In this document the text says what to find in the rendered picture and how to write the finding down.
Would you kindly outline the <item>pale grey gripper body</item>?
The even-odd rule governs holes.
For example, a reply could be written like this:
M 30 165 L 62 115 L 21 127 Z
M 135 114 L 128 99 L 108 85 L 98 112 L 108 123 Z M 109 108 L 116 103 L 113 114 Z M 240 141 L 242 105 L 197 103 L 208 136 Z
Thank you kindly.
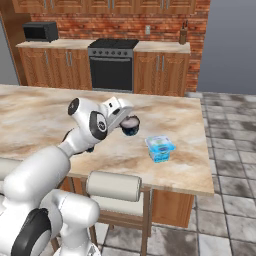
M 113 131 L 130 114 L 133 105 L 126 99 L 112 97 L 107 103 L 108 131 Z

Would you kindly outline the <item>small dark yogurt container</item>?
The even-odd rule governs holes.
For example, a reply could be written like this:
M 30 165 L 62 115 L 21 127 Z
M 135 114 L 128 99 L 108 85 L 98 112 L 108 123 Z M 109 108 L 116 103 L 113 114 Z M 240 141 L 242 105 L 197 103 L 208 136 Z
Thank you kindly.
M 134 136 L 139 131 L 140 120 L 136 115 L 126 117 L 121 123 L 123 133 L 126 136 Z

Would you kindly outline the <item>large blue yogurt container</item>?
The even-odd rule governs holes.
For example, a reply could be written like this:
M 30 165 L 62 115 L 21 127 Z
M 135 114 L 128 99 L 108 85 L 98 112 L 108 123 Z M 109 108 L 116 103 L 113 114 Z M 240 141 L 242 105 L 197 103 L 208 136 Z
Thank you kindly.
M 150 136 L 145 139 L 150 158 L 155 162 L 165 162 L 170 158 L 170 153 L 176 146 L 166 135 Z

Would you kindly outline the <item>black oven with hob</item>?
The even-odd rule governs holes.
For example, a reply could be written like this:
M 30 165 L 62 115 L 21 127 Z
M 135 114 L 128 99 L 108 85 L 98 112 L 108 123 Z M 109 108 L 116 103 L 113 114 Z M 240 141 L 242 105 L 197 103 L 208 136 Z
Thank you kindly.
M 93 90 L 133 92 L 138 39 L 99 38 L 88 46 Z

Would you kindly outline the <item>wooden lower cupboard run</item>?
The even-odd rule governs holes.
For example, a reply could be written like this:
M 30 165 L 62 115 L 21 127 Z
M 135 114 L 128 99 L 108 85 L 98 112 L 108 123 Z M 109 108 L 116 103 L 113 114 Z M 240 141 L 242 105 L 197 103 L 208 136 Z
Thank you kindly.
M 183 97 L 189 55 L 168 52 L 134 53 L 134 93 Z
M 29 86 L 92 89 L 85 49 L 20 47 L 19 53 Z

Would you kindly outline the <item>wooden cupboard run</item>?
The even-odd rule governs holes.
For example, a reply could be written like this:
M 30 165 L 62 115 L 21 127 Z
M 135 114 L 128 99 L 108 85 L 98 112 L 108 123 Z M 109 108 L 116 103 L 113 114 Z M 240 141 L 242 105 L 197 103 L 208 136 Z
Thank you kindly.
M 92 89 L 85 49 L 20 47 L 19 53 L 29 86 Z
M 134 93 L 183 97 L 189 55 L 168 52 L 134 53 Z
M 17 13 L 193 14 L 196 0 L 12 0 Z

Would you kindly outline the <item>wooden chair with cream backrest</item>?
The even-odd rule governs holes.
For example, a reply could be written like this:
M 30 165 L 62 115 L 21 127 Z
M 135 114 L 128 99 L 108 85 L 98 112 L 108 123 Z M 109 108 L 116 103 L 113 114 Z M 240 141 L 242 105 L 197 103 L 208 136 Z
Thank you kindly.
M 142 231 L 140 256 L 147 254 L 152 226 L 152 189 L 137 176 L 92 171 L 86 193 L 100 206 L 99 222 Z

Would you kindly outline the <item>brown knife block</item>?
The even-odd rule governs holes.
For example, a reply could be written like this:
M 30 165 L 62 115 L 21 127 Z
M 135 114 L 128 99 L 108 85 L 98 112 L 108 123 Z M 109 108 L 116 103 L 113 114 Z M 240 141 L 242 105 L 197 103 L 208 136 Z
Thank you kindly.
M 188 20 L 182 23 L 182 27 L 180 29 L 179 44 L 184 45 L 186 43 L 187 32 L 188 32 Z

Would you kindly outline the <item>wooden upper cupboard run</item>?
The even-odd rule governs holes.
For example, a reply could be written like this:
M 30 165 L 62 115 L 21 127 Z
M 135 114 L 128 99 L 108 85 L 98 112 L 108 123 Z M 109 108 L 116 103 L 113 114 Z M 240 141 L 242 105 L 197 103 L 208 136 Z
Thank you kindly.
M 196 0 L 12 0 L 17 13 L 193 14 Z

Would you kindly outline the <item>wooden kitchen island base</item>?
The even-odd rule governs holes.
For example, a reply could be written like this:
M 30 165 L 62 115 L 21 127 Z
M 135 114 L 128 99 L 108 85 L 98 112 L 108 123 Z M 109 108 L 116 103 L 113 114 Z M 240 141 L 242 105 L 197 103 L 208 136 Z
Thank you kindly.
M 86 195 L 84 178 L 67 176 L 59 185 L 64 191 Z M 187 228 L 194 202 L 190 194 L 154 189 L 152 191 L 152 221 Z

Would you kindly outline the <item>black microwave oven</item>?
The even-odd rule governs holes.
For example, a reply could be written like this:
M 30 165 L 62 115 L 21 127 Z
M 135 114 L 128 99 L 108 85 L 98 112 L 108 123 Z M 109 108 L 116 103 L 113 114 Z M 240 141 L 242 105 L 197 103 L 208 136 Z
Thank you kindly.
M 27 41 L 52 42 L 58 39 L 55 22 L 27 22 L 22 28 Z

